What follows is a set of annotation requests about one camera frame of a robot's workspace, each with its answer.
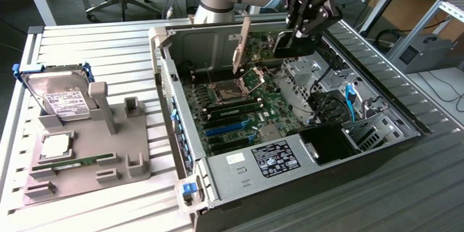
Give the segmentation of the graphics card with metal bracket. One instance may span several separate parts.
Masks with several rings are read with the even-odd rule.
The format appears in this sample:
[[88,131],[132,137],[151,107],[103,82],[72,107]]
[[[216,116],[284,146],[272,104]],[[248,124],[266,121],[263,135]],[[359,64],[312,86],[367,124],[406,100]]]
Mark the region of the graphics card with metal bracket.
[[232,56],[234,73],[251,62],[300,57],[315,52],[320,36],[298,38],[291,30],[252,32],[250,14],[243,11],[242,16],[244,20],[239,44]]

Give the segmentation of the silver metal disk bay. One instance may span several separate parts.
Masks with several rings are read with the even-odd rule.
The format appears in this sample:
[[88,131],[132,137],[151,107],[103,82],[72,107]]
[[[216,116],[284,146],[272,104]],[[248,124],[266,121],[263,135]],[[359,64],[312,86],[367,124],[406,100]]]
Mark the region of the silver metal disk bay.
[[284,59],[279,87],[300,126],[364,118],[358,72],[323,37],[314,54]]

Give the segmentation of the open metal socket cover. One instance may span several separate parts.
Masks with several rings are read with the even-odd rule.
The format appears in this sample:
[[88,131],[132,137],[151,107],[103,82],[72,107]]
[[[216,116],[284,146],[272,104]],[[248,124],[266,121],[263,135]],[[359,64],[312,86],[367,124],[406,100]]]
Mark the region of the open metal socket cover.
[[244,95],[255,92],[264,83],[264,72],[259,67],[252,67],[238,80],[238,86]]

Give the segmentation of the grey controller box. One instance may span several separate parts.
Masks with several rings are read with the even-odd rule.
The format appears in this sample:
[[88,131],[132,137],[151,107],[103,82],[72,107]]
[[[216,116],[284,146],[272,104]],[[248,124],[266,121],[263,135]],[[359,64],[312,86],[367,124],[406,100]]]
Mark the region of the grey controller box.
[[464,51],[450,39],[436,34],[422,34],[411,41],[395,61],[396,68],[406,74],[459,67],[464,63]]

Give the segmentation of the green motherboard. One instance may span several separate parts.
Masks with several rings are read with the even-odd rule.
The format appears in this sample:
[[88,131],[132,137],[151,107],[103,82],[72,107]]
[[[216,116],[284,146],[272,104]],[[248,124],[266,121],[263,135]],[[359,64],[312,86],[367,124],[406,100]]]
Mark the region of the green motherboard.
[[[223,81],[230,80],[238,81],[240,76],[251,68],[242,70],[239,73],[232,73],[228,70],[210,72],[212,83],[222,83]],[[248,114],[226,117],[218,120],[208,120],[207,108],[224,104],[215,103],[212,89],[208,88],[210,81],[207,73],[191,71],[182,78],[182,86],[192,113],[195,127],[199,133],[202,146],[208,156],[216,156],[264,143],[266,141],[260,137],[259,129],[268,124],[274,123],[278,125],[283,137],[292,129],[302,127],[298,123],[295,113],[288,109],[288,103],[286,102],[284,96],[280,92],[278,78],[274,71],[270,71],[263,67],[259,68],[264,72],[266,83],[255,92],[246,95],[246,98],[240,101],[255,100],[263,102],[264,107],[262,110]],[[206,136],[207,130],[244,121],[247,122],[247,127],[243,130],[232,131],[215,136]]]

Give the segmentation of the thin socket locking lever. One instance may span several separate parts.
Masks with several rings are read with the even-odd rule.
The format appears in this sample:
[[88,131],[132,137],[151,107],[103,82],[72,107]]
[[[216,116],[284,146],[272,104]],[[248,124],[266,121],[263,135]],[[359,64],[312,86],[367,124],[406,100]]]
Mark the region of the thin socket locking lever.
[[210,81],[208,88],[215,89],[215,85],[212,83],[211,74],[210,74],[210,68],[207,65],[206,65],[206,73],[207,73],[208,81]]

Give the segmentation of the black RAM stick with label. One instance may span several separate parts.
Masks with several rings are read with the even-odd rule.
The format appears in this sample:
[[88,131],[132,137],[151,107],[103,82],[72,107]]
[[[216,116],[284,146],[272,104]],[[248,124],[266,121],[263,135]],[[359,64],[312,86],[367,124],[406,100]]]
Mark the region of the black RAM stick with label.
[[240,101],[207,108],[207,117],[208,120],[218,120],[226,117],[244,115],[251,112],[259,111],[263,107],[263,102],[255,100]]

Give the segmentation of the silver chipset heatsink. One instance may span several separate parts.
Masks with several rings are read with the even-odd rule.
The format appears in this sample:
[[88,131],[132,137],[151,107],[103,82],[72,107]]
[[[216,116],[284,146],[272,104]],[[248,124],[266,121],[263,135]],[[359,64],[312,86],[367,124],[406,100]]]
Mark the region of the silver chipset heatsink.
[[279,127],[274,123],[260,127],[259,134],[266,142],[283,138]]

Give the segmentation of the black plastic fan shroud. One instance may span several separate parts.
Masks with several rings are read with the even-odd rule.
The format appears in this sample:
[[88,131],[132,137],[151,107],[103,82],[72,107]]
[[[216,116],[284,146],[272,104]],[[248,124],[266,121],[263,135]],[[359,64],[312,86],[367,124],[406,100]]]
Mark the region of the black plastic fan shroud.
[[360,153],[350,142],[340,123],[314,124],[298,128],[295,131],[304,143],[312,145],[319,156],[316,158],[319,165],[346,159]]

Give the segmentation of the office chair base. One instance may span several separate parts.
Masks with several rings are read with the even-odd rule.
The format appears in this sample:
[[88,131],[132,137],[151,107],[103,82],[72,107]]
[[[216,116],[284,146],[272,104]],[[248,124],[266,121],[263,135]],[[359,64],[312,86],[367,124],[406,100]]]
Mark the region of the office chair base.
[[95,16],[95,12],[102,11],[103,9],[119,5],[120,6],[120,20],[122,22],[127,21],[127,9],[128,5],[134,5],[155,14],[155,18],[162,18],[162,10],[151,6],[151,0],[104,0],[96,6],[86,7],[87,19],[90,22],[96,22],[98,18]]

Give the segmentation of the grey power supply with label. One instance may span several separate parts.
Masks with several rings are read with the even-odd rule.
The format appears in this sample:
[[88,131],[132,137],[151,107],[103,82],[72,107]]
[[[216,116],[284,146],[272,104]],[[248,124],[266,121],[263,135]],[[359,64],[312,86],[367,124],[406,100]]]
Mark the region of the grey power supply with label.
[[215,208],[322,170],[298,134],[208,157],[206,163]]

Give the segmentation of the open black PC case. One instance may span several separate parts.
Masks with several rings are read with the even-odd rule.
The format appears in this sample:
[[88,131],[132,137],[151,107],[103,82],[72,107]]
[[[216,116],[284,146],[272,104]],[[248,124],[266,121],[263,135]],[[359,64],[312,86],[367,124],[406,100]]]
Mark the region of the open black PC case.
[[[363,79],[359,88],[364,118],[330,123],[342,124],[346,136],[360,153],[319,165],[322,170],[316,173],[260,193],[216,208],[210,205],[212,183],[207,178],[206,159],[212,156],[207,155],[202,146],[182,78],[191,71],[206,72],[206,65],[210,72],[232,72],[242,26],[243,23],[158,26],[148,31],[155,82],[179,177],[174,189],[179,208],[191,218],[195,232],[279,229],[282,224],[311,209],[311,202],[318,196],[375,173],[430,135],[430,129],[387,87],[390,80],[402,87],[408,86],[406,76],[350,25],[338,22],[324,31],[320,39],[327,37],[335,43]],[[252,32],[272,30],[283,31],[284,24],[252,21]],[[267,68],[274,71],[279,85],[284,59],[251,62],[240,71],[251,67]],[[186,183],[198,185],[198,192],[188,196],[182,195]]]

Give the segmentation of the hard disk with blue carrier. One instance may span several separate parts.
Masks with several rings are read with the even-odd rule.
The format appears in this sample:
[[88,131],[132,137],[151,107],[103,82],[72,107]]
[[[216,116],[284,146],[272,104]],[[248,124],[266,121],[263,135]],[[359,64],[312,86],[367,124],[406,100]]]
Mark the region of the hard disk with blue carrier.
[[90,111],[98,108],[88,94],[90,83],[95,81],[90,63],[62,66],[14,64],[12,71],[44,114],[56,115],[62,121],[90,118]]

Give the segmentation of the grey parts rack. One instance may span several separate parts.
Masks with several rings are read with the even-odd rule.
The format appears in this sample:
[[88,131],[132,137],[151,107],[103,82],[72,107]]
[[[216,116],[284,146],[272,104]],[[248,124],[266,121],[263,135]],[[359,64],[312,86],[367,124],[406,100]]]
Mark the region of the grey parts rack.
[[[98,104],[98,108],[90,111],[88,119],[62,123],[56,115],[39,117],[44,127],[36,136],[23,187],[24,205],[134,183],[151,176],[144,103],[136,97],[127,97],[123,103],[110,105],[104,82],[91,83],[88,93]],[[70,154],[42,160],[44,139],[62,134],[71,138]],[[106,153],[116,156],[99,159],[98,164],[91,166],[31,171],[35,165]]]

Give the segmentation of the aluminium profile frame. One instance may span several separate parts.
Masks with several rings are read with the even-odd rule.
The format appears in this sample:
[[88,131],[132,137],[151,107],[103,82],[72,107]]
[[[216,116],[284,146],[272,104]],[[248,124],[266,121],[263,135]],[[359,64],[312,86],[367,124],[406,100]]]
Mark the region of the aluminium profile frame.
[[427,11],[418,25],[414,27],[406,39],[400,41],[400,43],[394,47],[388,55],[391,62],[399,60],[400,55],[407,50],[407,47],[428,26],[432,18],[439,11],[446,12],[451,19],[458,19],[462,23],[464,23],[464,0],[438,0]]

